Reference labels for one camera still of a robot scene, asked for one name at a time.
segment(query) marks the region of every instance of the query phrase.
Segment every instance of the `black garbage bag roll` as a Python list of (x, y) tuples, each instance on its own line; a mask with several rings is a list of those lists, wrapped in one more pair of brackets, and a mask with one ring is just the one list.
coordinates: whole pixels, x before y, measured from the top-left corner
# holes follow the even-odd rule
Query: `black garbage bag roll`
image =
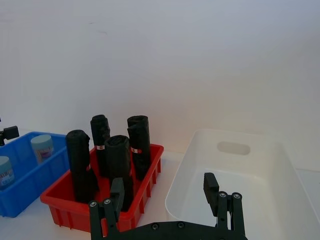
[(151, 165), (148, 117), (132, 116), (127, 122), (135, 176), (142, 181)]
[(106, 140), (104, 145), (109, 164), (110, 183), (112, 183), (114, 178), (123, 179), (124, 200), (122, 211), (126, 212), (134, 199), (129, 139), (123, 135), (116, 135)]
[(105, 150), (105, 141), (110, 138), (110, 128), (105, 115), (96, 115), (90, 121), (92, 138), (98, 163), (99, 175), (109, 177), (109, 166)]
[(89, 203), (99, 190), (98, 181), (90, 166), (89, 137), (82, 130), (73, 130), (65, 137), (74, 197), (77, 202)]

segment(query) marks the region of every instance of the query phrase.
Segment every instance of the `screw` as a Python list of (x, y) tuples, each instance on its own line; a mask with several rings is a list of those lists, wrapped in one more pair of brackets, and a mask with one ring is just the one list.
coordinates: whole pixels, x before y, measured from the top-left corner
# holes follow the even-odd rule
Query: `screw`
[(157, 230), (159, 228), (159, 224), (158, 223), (154, 223), (154, 224), (151, 225), (151, 228), (153, 230)]
[(96, 201), (90, 202), (90, 207), (94, 207), (95, 205), (97, 205), (97, 202), (96, 202)]
[(182, 221), (178, 222), (178, 228), (183, 229), (184, 227), (185, 224)]

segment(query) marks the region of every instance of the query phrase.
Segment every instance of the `white table surface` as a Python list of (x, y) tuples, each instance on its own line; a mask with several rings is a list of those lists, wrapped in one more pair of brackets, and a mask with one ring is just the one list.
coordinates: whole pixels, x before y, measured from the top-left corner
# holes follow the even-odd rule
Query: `white table surface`
[[(20, 135), (28, 130), (19, 130)], [(164, 151), (161, 173), (153, 186), (151, 198), (145, 206), (145, 214), (140, 218), (138, 226), (167, 220), (165, 199), (171, 182), (176, 174), (184, 154)], [(297, 170), (310, 197), (318, 218), (320, 217), (320, 172)], [(87, 232), (54, 224), (47, 205), (36, 199), (26, 210), (15, 218), (0, 216), (0, 240), (89, 240)]]

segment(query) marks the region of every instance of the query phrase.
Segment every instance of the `white wall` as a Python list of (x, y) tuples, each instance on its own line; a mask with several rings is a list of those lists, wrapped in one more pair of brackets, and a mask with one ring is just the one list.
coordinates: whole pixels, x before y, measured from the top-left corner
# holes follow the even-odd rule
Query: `white wall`
[(184, 152), (198, 128), (285, 136), (320, 170), (319, 0), (0, 0), (2, 125), (111, 133), (149, 116)]

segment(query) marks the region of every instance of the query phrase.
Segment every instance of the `red plastic crate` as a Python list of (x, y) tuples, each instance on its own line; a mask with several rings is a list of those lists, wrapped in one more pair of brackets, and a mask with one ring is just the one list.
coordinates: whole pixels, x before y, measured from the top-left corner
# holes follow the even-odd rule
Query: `red plastic crate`
[[(119, 231), (127, 231), (137, 226), (141, 214), (148, 198), (151, 197), (151, 190), (156, 184), (157, 176), (161, 171), (161, 155), (164, 147), (151, 144), (151, 166), (143, 181), (135, 178), (135, 171), (132, 166), (134, 199), (127, 212), (121, 212), (117, 228)], [(97, 176), (100, 192), (96, 194), (95, 200), (102, 202), (110, 196), (109, 179), (100, 177), (95, 149), (90, 151), (90, 163), (95, 175)], [(48, 204), (55, 224), (90, 232), (89, 207), (87, 204), (76, 202), (70, 170), (52, 184), (41, 196), (43, 203)], [(107, 235), (107, 225), (102, 223), (103, 235)]]

